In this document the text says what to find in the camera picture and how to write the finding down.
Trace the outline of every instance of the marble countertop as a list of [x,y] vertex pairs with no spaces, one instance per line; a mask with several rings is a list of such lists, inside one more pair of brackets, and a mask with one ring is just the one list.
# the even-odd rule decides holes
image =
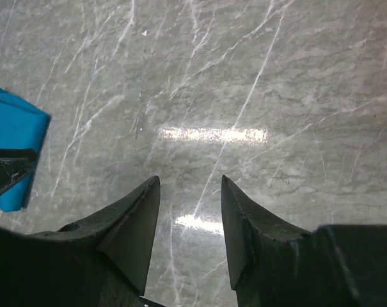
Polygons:
[[387,0],[0,1],[0,87],[52,116],[17,232],[161,178],[146,296],[236,306],[221,176],[297,226],[387,223]]

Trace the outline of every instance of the marble surface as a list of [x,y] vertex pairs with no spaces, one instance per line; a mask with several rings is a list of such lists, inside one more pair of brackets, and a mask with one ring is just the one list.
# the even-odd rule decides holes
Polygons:
[[0,225],[57,230],[158,174],[159,303],[237,305],[222,174],[308,230],[387,223],[387,0],[1,0],[0,87],[52,115]]

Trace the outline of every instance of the folded blue cloth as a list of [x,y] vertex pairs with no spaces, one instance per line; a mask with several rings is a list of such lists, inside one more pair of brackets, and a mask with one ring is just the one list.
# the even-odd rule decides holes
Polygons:
[[[49,115],[25,100],[0,88],[0,149],[41,149]],[[18,211],[24,201],[31,176],[0,196],[0,209]]]

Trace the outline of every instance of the blue cloth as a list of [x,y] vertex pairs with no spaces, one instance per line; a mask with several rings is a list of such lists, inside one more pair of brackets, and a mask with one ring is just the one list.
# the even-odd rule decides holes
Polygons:
[[[49,115],[25,100],[0,88],[0,148],[33,149],[39,153]],[[21,209],[31,176],[21,180],[0,196],[0,209]]]

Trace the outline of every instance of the black object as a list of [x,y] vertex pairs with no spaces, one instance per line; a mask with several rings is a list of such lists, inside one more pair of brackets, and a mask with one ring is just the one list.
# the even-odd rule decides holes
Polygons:
[[239,307],[387,306],[387,226],[313,233],[221,184],[230,284]]
[[0,195],[34,171],[36,159],[31,149],[0,149]]
[[0,228],[0,306],[141,306],[159,200],[152,177],[57,232]]

